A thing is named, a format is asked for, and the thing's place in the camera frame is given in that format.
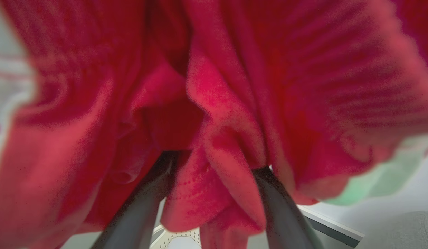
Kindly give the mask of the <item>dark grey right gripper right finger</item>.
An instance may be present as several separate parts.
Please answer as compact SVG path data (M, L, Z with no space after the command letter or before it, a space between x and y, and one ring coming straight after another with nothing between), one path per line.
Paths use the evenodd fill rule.
M272 170L265 167L252 173L265 209L269 249L324 249L315 231Z

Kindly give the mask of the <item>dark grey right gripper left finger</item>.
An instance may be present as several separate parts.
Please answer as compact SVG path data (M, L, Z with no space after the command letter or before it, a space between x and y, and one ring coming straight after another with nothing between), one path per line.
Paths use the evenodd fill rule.
M164 151L91 249L149 249L160 202L174 187L179 151Z

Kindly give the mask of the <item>red white striped jersey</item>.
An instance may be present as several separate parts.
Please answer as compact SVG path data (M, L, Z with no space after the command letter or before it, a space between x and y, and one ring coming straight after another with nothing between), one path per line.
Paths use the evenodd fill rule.
M0 249L102 231L165 151L204 249L397 192L428 153L428 0L0 0Z

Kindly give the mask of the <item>cream perforated plastic laundry basket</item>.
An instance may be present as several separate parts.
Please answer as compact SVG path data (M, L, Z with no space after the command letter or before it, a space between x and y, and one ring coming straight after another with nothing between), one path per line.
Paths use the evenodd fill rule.
M202 249L199 228L174 233L158 225L153 230L150 249Z

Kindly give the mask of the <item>white black baseboard strip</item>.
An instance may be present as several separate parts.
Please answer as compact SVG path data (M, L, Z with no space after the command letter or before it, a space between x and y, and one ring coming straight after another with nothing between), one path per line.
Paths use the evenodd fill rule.
M332 238L334 241L345 244L347 248L355 248L359 244L359 241L364 238L363 233L315 212L307 206L298 205L298 208L307 217L312 227L324 234L328 241Z

